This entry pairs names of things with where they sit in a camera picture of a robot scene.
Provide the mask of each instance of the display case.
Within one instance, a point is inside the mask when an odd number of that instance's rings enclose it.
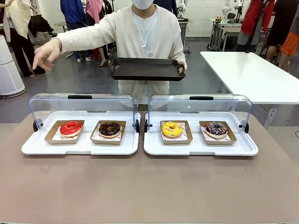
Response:
[[[140,114],[130,95],[41,93],[30,99],[29,106],[35,132],[23,145],[24,154],[129,155],[137,150]],[[69,142],[55,139],[57,127],[67,121],[83,125],[80,135]],[[113,139],[93,140],[102,121],[123,124],[118,144]]]
[[[251,108],[251,101],[242,95],[154,95],[145,120],[144,150],[151,155],[254,156],[258,148],[248,134]],[[162,121],[186,123],[186,133],[189,128],[192,135],[190,143],[165,144]],[[201,125],[212,121],[227,125],[230,144],[206,141]]]

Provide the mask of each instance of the white face mask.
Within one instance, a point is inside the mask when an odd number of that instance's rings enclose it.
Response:
[[[138,9],[147,9],[153,3],[154,0],[132,0],[133,4]]]

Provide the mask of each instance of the white tray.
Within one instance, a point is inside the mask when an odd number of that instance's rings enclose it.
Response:
[[[161,138],[161,120],[187,120],[193,141],[189,145],[164,145]],[[226,121],[234,132],[237,142],[231,146],[208,146],[200,130],[199,121]],[[258,148],[249,136],[239,128],[237,117],[229,112],[200,112],[186,114],[179,112],[152,112],[150,123],[153,127],[144,135],[144,150],[150,155],[227,155],[254,156]]]
[[[135,119],[140,122],[140,114]],[[85,120],[82,134],[75,145],[50,145],[44,138],[57,120]],[[99,120],[125,120],[126,128],[119,146],[96,145],[90,136]],[[88,113],[78,111],[58,111],[52,113],[43,127],[33,133],[22,147],[24,154],[91,154],[91,155],[130,155],[138,148],[139,133],[133,128],[132,112]]]

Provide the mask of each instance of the clear plastic lid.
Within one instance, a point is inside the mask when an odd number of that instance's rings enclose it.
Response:
[[[55,114],[86,114],[122,112],[132,114],[135,128],[136,104],[132,96],[119,94],[73,94],[73,93],[40,93],[33,96],[29,106],[35,120],[35,129],[40,129],[45,120]]]
[[[153,95],[148,106],[148,130],[152,126],[150,121],[162,112],[178,112],[201,115],[208,113],[230,114],[236,117],[239,127],[246,131],[252,102],[243,95],[234,94],[199,94],[199,95]]]

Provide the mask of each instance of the pink garment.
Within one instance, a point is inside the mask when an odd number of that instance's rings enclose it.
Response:
[[[96,23],[100,22],[99,13],[102,10],[103,0],[87,0],[86,13],[94,19]]]

